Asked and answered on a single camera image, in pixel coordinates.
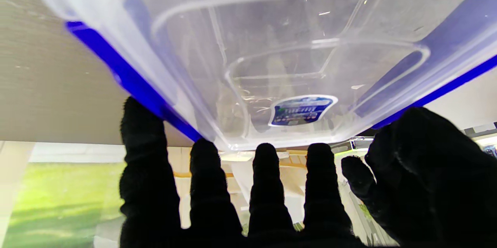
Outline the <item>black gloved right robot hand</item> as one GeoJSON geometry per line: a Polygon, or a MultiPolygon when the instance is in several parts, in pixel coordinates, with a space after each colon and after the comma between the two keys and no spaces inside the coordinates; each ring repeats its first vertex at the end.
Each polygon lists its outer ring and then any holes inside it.
{"type": "MultiPolygon", "coordinates": [[[[256,148],[244,236],[212,142],[200,139],[191,148],[191,225],[183,229],[163,120],[129,97],[120,132],[126,149],[119,185],[125,216],[121,248],[364,247],[353,235],[327,144],[308,147],[299,232],[284,204],[275,147],[256,148]]],[[[401,247],[496,247],[496,158],[447,119],[411,107],[376,133],[362,161],[377,185],[364,205],[401,247]]]]}

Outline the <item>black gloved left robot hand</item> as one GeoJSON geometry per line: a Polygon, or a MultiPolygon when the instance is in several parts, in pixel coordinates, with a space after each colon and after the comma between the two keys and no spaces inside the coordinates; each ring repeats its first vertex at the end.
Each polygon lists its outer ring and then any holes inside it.
{"type": "Polygon", "coordinates": [[[347,156],[341,160],[341,172],[347,179],[353,194],[365,204],[371,203],[377,190],[371,170],[357,156],[347,156]]]}

